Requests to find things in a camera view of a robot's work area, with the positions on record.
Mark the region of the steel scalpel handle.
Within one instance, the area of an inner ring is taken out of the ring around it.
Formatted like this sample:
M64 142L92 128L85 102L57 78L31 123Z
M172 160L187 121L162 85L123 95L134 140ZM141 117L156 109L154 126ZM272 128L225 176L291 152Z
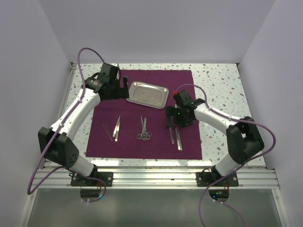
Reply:
M174 136L173 136L173 130L171 127L169 127L169 133L170 133L170 139L171 139L171 143L174 144L175 141L174 141Z
M182 148L182 142L181 142L181 138L180 138L180 133L179 133L178 127L175 128L175 132L176 132L178 150L182 151L183 148Z

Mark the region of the thin steel tweezers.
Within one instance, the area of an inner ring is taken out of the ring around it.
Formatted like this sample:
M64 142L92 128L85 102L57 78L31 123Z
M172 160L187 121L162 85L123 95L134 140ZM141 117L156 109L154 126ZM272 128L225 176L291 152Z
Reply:
M105 123L105 124L102 124L102 125L103 125L103 128L105 129L105 131L106 131L106 133L107 133L107 135L108 135L110 141L113 141L113 140L112 140L112 136L111 136L110 133L109 133L107 124Z

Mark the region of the steel clamp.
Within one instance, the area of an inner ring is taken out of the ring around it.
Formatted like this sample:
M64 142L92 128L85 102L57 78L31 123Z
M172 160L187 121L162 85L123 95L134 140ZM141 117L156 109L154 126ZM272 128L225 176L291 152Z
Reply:
M142 129L141 129L141 133L139 133L139 134L136 136L136 138L137 138L138 140L142 140L142 139L144 138L144 120L143 120L142 117L140 117L140 118L141 118Z

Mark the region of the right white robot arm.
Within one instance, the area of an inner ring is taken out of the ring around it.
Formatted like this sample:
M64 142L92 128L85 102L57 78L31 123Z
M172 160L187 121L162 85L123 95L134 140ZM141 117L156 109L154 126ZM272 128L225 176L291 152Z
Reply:
M228 180L228 174L246 163L265 146L252 118L228 116L211 108L200 98L168 106L165 113L168 128L173 124L187 127L193 125L194 121L199 121L211 125L226 136L228 153L211 169L211 180L218 186Z

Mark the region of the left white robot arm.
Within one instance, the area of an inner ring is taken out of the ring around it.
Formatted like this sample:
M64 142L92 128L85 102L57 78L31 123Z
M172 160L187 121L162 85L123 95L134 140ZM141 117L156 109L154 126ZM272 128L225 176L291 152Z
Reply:
M43 158L82 175L82 181L89 186L97 183L98 173L94 171L95 166L79 154L73 140L89 113L101 101L129 98L128 78L118 78L120 72L97 72L87 78L65 113L49 128L43 127L38 132Z

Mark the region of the steel scissors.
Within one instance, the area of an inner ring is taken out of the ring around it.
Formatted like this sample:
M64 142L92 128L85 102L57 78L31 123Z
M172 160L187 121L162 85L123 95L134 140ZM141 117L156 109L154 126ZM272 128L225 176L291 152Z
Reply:
M152 133L147 131L147 118L144 118L144 138L142 140L149 140L152 137Z

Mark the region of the steel forceps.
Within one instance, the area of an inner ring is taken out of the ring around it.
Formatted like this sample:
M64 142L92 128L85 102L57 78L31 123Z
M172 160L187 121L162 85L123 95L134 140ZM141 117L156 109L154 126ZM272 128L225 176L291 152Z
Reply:
M147 118L144 117L144 119L141 117L142 122L142 132L137 135L137 139L139 140L149 140L152 136L151 132L147 131Z

